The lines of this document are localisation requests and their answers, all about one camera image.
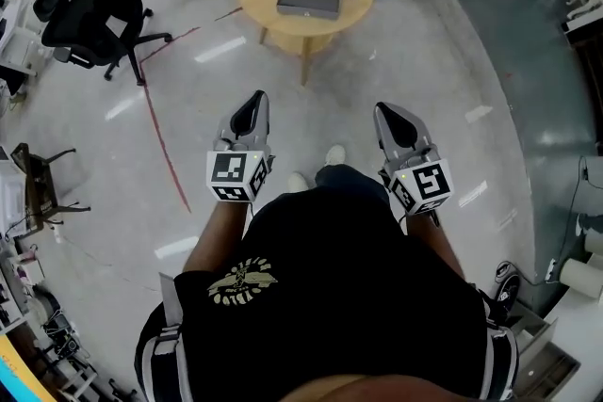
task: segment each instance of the sneaker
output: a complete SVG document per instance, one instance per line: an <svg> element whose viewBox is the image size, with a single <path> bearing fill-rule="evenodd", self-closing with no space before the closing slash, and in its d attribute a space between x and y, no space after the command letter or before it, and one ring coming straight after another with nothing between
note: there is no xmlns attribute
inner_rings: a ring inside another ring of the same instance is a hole
<svg viewBox="0 0 603 402"><path fill-rule="evenodd" d="M298 172L292 172L286 183L289 193L301 193L308 190L308 183Z"/></svg>
<svg viewBox="0 0 603 402"><path fill-rule="evenodd" d="M584 233L584 228L582 228L582 220L584 219L584 213L578 213L578 217L576 218L576 236L580 236Z"/></svg>
<svg viewBox="0 0 603 402"><path fill-rule="evenodd" d="M497 302L502 305L506 312L510 312L513 304L517 300L521 278L516 273L509 275L503 283L500 284L497 293Z"/></svg>
<svg viewBox="0 0 603 402"><path fill-rule="evenodd" d="M341 144L335 144L327 153L325 166L342 165L346 162L346 149Z"/></svg>

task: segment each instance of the table leg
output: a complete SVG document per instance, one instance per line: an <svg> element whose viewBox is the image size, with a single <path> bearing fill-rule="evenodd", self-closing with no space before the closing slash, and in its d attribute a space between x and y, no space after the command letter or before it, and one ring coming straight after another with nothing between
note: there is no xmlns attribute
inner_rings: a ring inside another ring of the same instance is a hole
<svg viewBox="0 0 603 402"><path fill-rule="evenodd" d="M268 30L265 27L262 27L262 30L260 31L260 44L263 44L264 40L266 40L266 34L268 34Z"/></svg>
<svg viewBox="0 0 603 402"><path fill-rule="evenodd" d="M7 69L12 69L17 72L22 72L23 74L31 75L33 77L36 77L38 75L38 73L32 69L20 66L19 64L13 64L12 62L6 62L2 59L0 59L0 66L6 67Z"/></svg>
<svg viewBox="0 0 603 402"><path fill-rule="evenodd" d="M301 85L305 86L308 82L308 72L310 71L310 52L312 50L312 38L304 37L301 49Z"/></svg>

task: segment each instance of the wall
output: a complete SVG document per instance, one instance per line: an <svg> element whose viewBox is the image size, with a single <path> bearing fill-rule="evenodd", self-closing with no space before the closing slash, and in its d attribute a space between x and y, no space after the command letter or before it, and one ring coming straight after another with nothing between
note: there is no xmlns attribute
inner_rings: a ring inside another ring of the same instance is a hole
<svg viewBox="0 0 603 402"><path fill-rule="evenodd" d="M591 265L603 267L603 258ZM580 369L553 400L591 402L603 390L603 306L579 292L568 290L548 314L558 318L553 343L581 363Z"/></svg>

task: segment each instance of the strap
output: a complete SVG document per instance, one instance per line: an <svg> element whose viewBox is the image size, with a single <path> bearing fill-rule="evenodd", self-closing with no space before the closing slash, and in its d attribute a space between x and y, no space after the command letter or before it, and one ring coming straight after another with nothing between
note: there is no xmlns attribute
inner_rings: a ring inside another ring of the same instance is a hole
<svg viewBox="0 0 603 402"><path fill-rule="evenodd" d="M511 346L511 366L509 367L509 376L507 377L505 393L503 394L504 399L506 399L508 395L511 394L511 390L513 389L519 356L517 354L517 341L515 340L514 333L506 327L503 327L503 329L507 332L507 340L509 340L509 345Z"/></svg>
<svg viewBox="0 0 603 402"><path fill-rule="evenodd" d="M182 323L182 305L176 292L176 284L173 278L165 273L159 273L161 283L161 296L163 297L163 310L166 313L166 322L168 327L180 325Z"/></svg>
<svg viewBox="0 0 603 402"><path fill-rule="evenodd" d="M492 385L492 371L494 369L494 348L492 344L492 329L486 329L486 358L483 364L483 380L481 381L480 400L488 398L490 385Z"/></svg>
<svg viewBox="0 0 603 402"><path fill-rule="evenodd" d="M147 396L149 402L155 402L155 394L153 393L153 368L152 359L153 352L155 350L155 341L157 337L153 337L144 346L142 352L142 383L144 387L144 393Z"/></svg>
<svg viewBox="0 0 603 402"><path fill-rule="evenodd" d="M166 315L167 327L161 330L159 336L152 338L144 346L142 352L142 381L144 392L149 402L155 402L154 384L153 384L153 366L155 371L159 370L165 363L176 363L178 371L178 389L180 391L180 399L182 402L193 402L192 392L190 391L190 383L188 381L187 355L185 353L185 345L180 330L183 313L176 286L173 278L163 273L159 274L161 282L161 294L163 296L163 310ZM169 396L165 396L162 390L162 384L157 383L157 397L159 400L177 400L174 391L176 390L175 380L172 386L167 387Z"/></svg>

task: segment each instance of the black shoe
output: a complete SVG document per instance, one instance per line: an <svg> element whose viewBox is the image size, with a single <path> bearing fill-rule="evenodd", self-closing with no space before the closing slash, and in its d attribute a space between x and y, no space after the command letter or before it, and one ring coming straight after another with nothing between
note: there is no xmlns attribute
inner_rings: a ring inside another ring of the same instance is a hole
<svg viewBox="0 0 603 402"><path fill-rule="evenodd" d="M516 273L513 273L509 275L503 283L500 284L500 288L498 288L497 303L505 309L507 314L511 311L511 308L517 300L520 286L521 277Z"/></svg>

